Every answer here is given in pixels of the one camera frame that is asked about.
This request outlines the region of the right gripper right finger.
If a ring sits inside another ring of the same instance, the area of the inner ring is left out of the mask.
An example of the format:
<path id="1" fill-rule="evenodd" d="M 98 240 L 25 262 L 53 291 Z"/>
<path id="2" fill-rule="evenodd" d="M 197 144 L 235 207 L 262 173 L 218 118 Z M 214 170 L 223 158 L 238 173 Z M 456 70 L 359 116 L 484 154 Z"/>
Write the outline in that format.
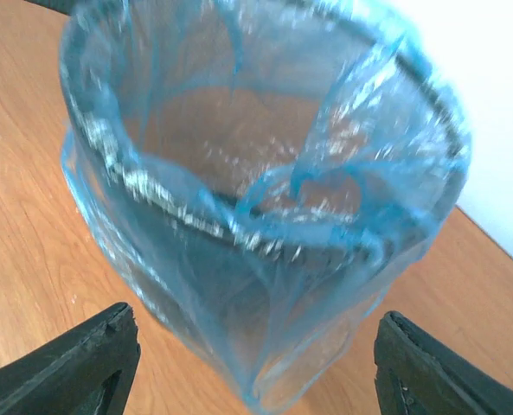
<path id="1" fill-rule="evenodd" d="M 512 389 L 397 311 L 379 321 L 374 359 L 382 414 L 513 414 Z"/>

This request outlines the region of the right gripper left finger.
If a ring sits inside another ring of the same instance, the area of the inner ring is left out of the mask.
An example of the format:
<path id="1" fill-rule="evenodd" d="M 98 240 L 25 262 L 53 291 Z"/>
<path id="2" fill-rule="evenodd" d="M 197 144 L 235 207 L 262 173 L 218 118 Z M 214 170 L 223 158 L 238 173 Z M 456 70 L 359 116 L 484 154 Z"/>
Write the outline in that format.
<path id="1" fill-rule="evenodd" d="M 115 303 L 0 367 L 0 414 L 122 414 L 140 355 L 132 307 Z"/>

